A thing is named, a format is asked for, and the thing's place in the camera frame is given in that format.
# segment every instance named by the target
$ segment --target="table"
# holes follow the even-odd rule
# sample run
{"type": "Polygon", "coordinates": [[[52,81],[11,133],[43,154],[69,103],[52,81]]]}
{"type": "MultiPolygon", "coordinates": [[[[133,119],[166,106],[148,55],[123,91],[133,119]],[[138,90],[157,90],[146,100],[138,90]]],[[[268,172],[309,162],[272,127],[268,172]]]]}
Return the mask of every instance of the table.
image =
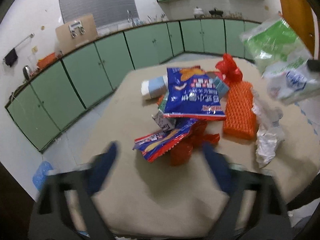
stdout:
{"type": "MultiPolygon", "coordinates": [[[[97,122],[82,160],[88,162],[100,154],[110,141],[117,140],[120,153],[104,189],[93,199],[112,232],[119,236],[200,237],[205,236],[219,217],[228,197],[219,190],[203,155],[194,151],[190,161],[171,167],[169,154],[147,162],[141,152],[132,150],[135,138],[158,130],[151,118],[157,112],[156,100],[144,101],[141,82],[166,74],[166,67],[201,65],[213,70],[219,59],[171,63],[130,72],[115,92],[103,116],[97,122]]],[[[266,81],[244,59],[235,59],[244,80],[252,83],[260,97],[271,106],[280,106],[280,120],[286,134],[276,157],[266,166],[273,170],[285,201],[292,200],[316,176],[320,169],[320,145],[313,128],[295,105],[282,106],[266,94],[266,81]]],[[[222,122],[210,122],[209,133],[221,133],[222,122]]],[[[255,161],[255,142],[222,137],[216,148],[231,162],[259,172],[255,161]]],[[[237,226],[243,227],[253,192],[246,192],[237,226]]]]}

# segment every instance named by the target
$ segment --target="blue and red wrapper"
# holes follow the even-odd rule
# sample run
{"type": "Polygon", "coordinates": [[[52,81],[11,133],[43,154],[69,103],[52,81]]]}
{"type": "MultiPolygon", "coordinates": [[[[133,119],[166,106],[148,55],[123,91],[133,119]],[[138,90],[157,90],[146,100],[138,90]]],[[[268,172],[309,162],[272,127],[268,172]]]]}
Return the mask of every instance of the blue and red wrapper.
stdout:
{"type": "Polygon", "coordinates": [[[167,68],[168,101],[164,117],[188,117],[222,121],[218,91],[213,79],[199,68],[167,68]]]}
{"type": "Polygon", "coordinates": [[[148,162],[173,148],[183,138],[189,136],[191,127],[197,122],[193,118],[179,118],[175,129],[168,132],[159,131],[134,140],[133,149],[140,150],[148,162]]]}

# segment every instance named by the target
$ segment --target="green plastic bag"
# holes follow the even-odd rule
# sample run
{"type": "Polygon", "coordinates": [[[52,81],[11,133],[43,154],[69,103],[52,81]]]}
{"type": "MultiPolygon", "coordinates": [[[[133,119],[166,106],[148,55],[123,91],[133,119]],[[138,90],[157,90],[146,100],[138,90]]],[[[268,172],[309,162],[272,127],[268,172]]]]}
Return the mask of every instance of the green plastic bag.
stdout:
{"type": "Polygon", "coordinates": [[[289,105],[320,95],[320,74],[307,67],[312,55],[283,18],[267,20],[240,38],[268,80],[271,98],[289,105]]]}

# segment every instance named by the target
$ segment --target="orange foam net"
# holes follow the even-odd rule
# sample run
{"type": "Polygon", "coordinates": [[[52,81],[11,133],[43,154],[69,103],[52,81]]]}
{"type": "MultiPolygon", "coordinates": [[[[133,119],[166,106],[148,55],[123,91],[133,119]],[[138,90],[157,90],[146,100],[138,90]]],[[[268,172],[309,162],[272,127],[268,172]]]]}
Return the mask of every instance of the orange foam net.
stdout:
{"type": "Polygon", "coordinates": [[[226,120],[223,132],[241,139],[251,140],[256,134],[256,115],[252,112],[251,83],[241,81],[229,84],[226,120]]]}

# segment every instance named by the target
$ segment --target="white tile floor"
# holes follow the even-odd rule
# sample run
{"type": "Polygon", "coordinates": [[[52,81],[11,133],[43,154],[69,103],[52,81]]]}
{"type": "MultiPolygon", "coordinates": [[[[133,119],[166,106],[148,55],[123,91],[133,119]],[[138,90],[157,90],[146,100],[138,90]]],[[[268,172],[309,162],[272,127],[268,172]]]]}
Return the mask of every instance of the white tile floor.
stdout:
{"type": "MultiPolygon", "coordinates": [[[[170,60],[172,62],[216,58],[210,55],[185,53],[170,60]]],[[[101,102],[81,119],[73,124],[60,138],[56,140],[43,154],[43,159],[59,169],[60,172],[71,171],[81,164],[82,147],[86,144],[95,123],[102,116],[112,96],[101,102]]],[[[320,96],[298,103],[301,113],[305,114],[320,138],[320,96]]],[[[301,218],[311,215],[319,204],[320,199],[313,201],[290,213],[291,223],[295,225],[301,218]]]]}

